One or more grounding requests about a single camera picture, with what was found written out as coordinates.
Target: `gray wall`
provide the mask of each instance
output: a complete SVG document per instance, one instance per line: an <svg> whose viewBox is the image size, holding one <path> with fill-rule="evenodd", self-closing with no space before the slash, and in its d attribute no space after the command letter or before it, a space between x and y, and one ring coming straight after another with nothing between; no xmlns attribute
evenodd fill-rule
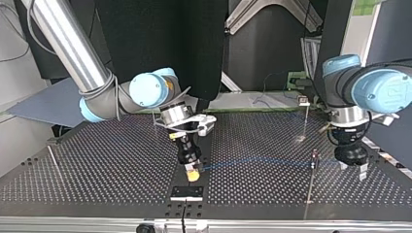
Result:
<svg viewBox="0 0 412 233"><path fill-rule="evenodd" d="M312 1L321 17L325 0ZM232 12L239 0L229 0ZM285 8L269 6L258 12L235 35L228 35L223 69L243 90L284 89L289 71L303 71L300 38L303 25Z"/></svg>
<svg viewBox="0 0 412 233"><path fill-rule="evenodd" d="M367 63L412 57L412 1L390 0L382 4ZM412 168L412 107L399 113L391 127L374 124L368 137L383 150Z"/></svg>
<svg viewBox="0 0 412 233"><path fill-rule="evenodd" d="M2 2L13 6L12 0ZM21 32L15 15L4 8L0 11ZM5 112L15 103L46 88L31 51L19 59L9 60L23 55L26 50L27 44L0 13L0 177L43 149L46 140L52 137L50 125Z"/></svg>

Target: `optical breadboard table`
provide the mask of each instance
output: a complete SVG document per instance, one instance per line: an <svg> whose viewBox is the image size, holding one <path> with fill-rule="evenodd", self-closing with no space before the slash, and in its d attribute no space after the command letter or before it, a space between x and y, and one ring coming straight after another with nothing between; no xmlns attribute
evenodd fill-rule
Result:
<svg viewBox="0 0 412 233"><path fill-rule="evenodd" d="M197 141L205 172L196 183L152 115L124 116L82 124L0 178L0 216L412 221L412 181L372 149L366 180L357 167L341 171L318 132L322 115L310 112L305 130L301 111L214 115ZM188 185L203 188L202 201L170 200Z"/></svg>

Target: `white wall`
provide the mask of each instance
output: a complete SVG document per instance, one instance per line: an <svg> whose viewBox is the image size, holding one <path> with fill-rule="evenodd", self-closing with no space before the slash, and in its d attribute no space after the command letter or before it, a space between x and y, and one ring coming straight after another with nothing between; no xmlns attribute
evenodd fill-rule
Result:
<svg viewBox="0 0 412 233"><path fill-rule="evenodd" d="M13 0L0 1L14 5ZM21 30L16 16L4 8L1 10ZM46 88L31 52L17 60L1 62L23 54L26 49L27 44L8 26L0 13L0 177L41 150L52 136L48 124L5 113L17 101Z"/></svg>
<svg viewBox="0 0 412 233"><path fill-rule="evenodd" d="M366 64L366 58L369 54L370 44L372 42L373 32L376 26L376 20L379 16L381 4L376 4L373 14L369 16L351 16L346 28L345 39L341 54L357 54L360 56L362 65Z"/></svg>

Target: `metal rod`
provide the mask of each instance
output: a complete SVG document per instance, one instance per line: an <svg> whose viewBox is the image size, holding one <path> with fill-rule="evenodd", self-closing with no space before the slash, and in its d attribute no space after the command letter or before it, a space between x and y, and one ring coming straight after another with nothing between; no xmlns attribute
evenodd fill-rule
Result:
<svg viewBox="0 0 412 233"><path fill-rule="evenodd" d="M33 17L79 90L102 86L109 73L79 25L67 0L22 0L26 8L34 1Z"/></svg>
<svg viewBox="0 0 412 233"><path fill-rule="evenodd" d="M48 150L49 150L49 153L51 154L52 163L53 163L55 166L58 166L57 160L55 159L54 153L52 152L52 147L51 147L51 146L48 146Z"/></svg>

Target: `black cable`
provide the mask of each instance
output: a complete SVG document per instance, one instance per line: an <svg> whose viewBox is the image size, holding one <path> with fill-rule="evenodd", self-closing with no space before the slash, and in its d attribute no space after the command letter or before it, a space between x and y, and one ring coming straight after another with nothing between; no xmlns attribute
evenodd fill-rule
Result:
<svg viewBox="0 0 412 233"><path fill-rule="evenodd" d="M363 130L363 133L362 133L354 142L352 142L352 143L350 143L350 144L339 144L339 143L335 143L335 142L332 140L332 136L331 136L331 134L330 134L330 133L331 133L331 132L330 132L331 130L328 130L328 131L326 132L327 138L329 139L329 141L330 141L334 146L337 146L337 147L340 147L340 148L347 148L347 147L351 147L351 146L357 144L358 142L360 142L360 141L364 138L364 136L366 136L367 132L369 132L370 125L372 125L372 122L373 122L372 113L371 113L370 111L367 111L367 115L368 115L368 117L369 117L369 121L367 122L366 128Z"/></svg>
<svg viewBox="0 0 412 233"><path fill-rule="evenodd" d="M92 19L91 19L90 30L88 30L88 38L89 39L91 38L91 33L93 32L93 26L94 26L94 21L95 21L95 18L96 18L96 12L97 12L96 3L94 2L93 16L92 16Z"/></svg>
<svg viewBox="0 0 412 233"><path fill-rule="evenodd" d="M187 202L188 202L188 201L185 202L185 206L183 207L182 219L181 219L181 222L182 222L182 232L183 232L183 233L186 233L185 214L186 214L186 203L187 203Z"/></svg>
<svg viewBox="0 0 412 233"><path fill-rule="evenodd" d="M43 45L39 39L37 38L36 34L33 31L33 26L31 24L31 18L32 18L32 13L33 13L33 6L34 6L34 2L36 0L30 0L29 2L29 6L27 8L27 27L28 27L28 31L30 32L31 37L33 38L33 40L37 43L38 46L40 46L43 50L47 51L48 53L51 53L53 55L57 55L53 50L50 50L49 48L47 48L45 45Z"/></svg>
<svg viewBox="0 0 412 233"><path fill-rule="evenodd" d="M307 57L307 55L306 55L306 42L305 42L305 39L306 39L306 23L307 23L308 16L309 16L309 12L310 12L310 6L311 6L310 1L308 1L308 7L307 7L307 9L306 9L306 14L305 14L305 20L304 20L304 22L303 22L303 53L304 53L303 56L304 56L304 58L305 58L304 60L305 60L306 67L307 67L307 70L308 70L309 80L312 82L313 89L315 90L315 93L319 96L319 99L320 99L322 102L325 103L325 101L322 99L322 96L319 94L319 91L318 91L318 89L317 89L316 86L315 86L315 82L312 80L312 77L311 77L311 75L310 75L310 73L309 73L309 61L308 61L308 57Z"/></svg>
<svg viewBox="0 0 412 233"><path fill-rule="evenodd" d="M281 71L281 72L276 72L276 73L270 73L270 74L268 74L268 75L263 79L263 91L262 91L261 95L260 95L258 98L256 98L252 104L255 104L255 103L257 103L257 102L261 102L261 103L264 103L266 106L269 107L269 104L267 104L266 102L264 102L264 101L261 100L261 98L264 96L264 94L265 94L265 92L266 92L266 81L267 81L267 79L268 79L269 77L271 77L271 76L273 76L273 75L280 75L280 74L284 74L284 73L286 73L286 72L288 72L288 71Z"/></svg>

